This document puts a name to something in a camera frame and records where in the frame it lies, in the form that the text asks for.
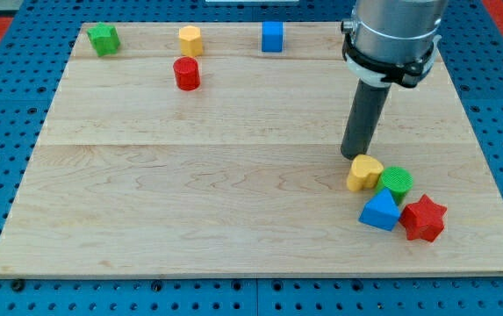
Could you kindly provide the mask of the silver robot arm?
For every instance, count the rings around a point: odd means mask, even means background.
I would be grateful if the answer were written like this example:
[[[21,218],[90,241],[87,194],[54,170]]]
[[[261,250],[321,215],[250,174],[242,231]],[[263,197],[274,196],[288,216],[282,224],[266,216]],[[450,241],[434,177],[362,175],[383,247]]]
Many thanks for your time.
[[[433,67],[447,0],[357,0],[341,22],[342,56],[363,83],[414,88]]]

